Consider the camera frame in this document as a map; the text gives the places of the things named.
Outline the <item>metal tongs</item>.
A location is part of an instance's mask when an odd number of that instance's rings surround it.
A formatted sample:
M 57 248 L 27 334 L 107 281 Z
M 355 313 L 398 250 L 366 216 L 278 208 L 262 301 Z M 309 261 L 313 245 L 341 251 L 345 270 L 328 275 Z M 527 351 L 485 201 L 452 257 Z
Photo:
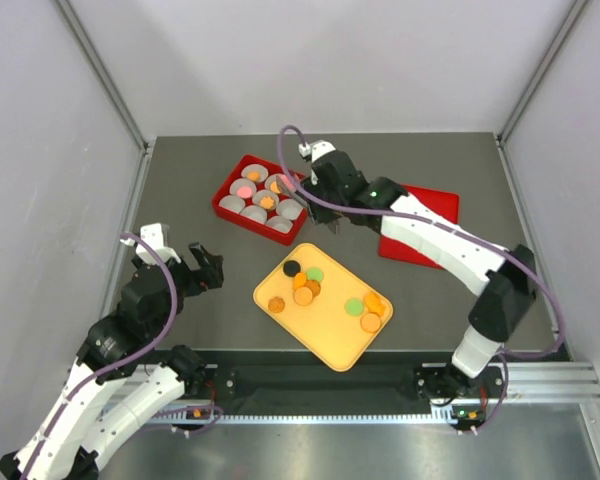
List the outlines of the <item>metal tongs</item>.
M 277 174 L 276 184 L 282 195 L 293 199 L 296 203 L 300 205 L 302 209 L 308 208 L 307 199 L 297 189 L 297 186 L 300 185 L 300 178 L 296 174 L 293 174 L 291 176 L 287 176 L 285 174 Z

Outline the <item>pink sandwich cookie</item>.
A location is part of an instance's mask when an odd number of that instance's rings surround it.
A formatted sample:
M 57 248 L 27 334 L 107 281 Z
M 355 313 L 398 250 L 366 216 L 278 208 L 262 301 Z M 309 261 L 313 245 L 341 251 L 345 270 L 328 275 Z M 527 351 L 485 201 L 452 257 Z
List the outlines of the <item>pink sandwich cookie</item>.
M 291 181 L 286 176 L 284 176 L 284 175 L 279 175 L 278 176 L 278 183 L 280 185 L 284 185 L 286 189 L 289 189 L 289 190 L 293 190 L 294 189 L 294 186 L 291 183 Z
M 241 198 L 250 198 L 253 192 L 248 186 L 242 186 L 236 191 L 236 194 Z

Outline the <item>orange leaf cookie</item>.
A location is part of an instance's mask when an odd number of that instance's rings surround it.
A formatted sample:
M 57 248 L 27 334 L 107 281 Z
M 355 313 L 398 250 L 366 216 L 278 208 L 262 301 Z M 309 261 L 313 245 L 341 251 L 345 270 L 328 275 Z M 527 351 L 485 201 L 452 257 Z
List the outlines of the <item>orange leaf cookie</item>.
M 263 197 L 260 200 L 260 206 L 266 210 L 271 210 L 275 207 L 275 200 L 271 197 Z

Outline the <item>pink sandwich cookie top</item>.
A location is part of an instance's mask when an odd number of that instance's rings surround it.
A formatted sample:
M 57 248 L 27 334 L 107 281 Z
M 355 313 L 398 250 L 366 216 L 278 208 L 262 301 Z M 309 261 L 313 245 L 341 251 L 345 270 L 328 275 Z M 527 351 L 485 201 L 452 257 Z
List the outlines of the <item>pink sandwich cookie top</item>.
M 250 198 L 253 192 L 248 186 L 242 186 L 236 191 L 236 194 L 241 198 Z

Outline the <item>red cookie box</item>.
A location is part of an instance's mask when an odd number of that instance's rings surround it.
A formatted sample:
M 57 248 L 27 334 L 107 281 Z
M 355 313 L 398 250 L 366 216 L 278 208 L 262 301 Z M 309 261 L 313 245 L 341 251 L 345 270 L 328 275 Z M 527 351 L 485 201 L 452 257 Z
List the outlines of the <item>red cookie box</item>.
M 282 168 L 245 155 L 211 200 L 216 215 L 230 223 L 289 246 L 308 219 Z

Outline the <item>green sandwich cookie top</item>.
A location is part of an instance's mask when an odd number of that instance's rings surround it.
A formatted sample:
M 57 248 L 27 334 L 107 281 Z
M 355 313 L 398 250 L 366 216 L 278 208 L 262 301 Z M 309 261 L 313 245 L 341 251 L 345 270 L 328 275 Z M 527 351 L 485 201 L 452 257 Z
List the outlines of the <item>green sandwich cookie top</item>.
M 310 267 L 306 271 L 306 277 L 308 280 L 320 283 L 324 279 L 324 272 L 318 267 Z

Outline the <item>red box lid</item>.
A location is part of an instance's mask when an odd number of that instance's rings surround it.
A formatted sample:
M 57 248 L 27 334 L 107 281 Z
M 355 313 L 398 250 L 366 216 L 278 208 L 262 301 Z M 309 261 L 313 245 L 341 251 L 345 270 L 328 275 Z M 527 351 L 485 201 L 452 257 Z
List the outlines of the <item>red box lid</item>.
M 406 185 L 405 188 L 434 213 L 454 224 L 458 223 L 460 197 L 456 193 L 411 185 Z M 415 249 L 385 236 L 380 237 L 377 253 L 380 257 L 389 260 L 442 269 L 436 262 Z

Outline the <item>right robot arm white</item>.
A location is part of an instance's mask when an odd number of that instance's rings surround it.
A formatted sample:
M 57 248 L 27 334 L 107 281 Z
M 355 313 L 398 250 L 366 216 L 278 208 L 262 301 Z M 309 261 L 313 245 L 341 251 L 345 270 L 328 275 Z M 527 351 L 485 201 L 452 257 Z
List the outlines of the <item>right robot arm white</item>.
M 446 372 L 454 393 L 472 394 L 536 300 L 529 277 L 535 271 L 533 252 L 523 245 L 508 250 L 467 233 L 386 177 L 366 180 L 350 157 L 329 142 L 303 143 L 298 151 L 311 168 L 301 182 L 301 196 L 314 222 L 346 218 L 367 227 L 433 261 L 475 295 L 469 326 Z

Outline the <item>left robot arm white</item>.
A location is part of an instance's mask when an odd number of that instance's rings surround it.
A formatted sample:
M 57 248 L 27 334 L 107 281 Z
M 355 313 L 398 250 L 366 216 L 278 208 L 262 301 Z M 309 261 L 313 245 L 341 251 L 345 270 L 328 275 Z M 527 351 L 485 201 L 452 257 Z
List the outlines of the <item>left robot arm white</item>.
M 166 336 L 188 297 L 223 285 L 223 259 L 201 244 L 190 268 L 164 241 L 131 239 L 136 271 L 115 309 L 88 331 L 65 386 L 31 440 L 0 459 L 7 479 L 96 479 L 150 419 L 206 387 L 204 360 L 185 345 L 168 350 L 152 373 L 113 408 L 110 399 Z

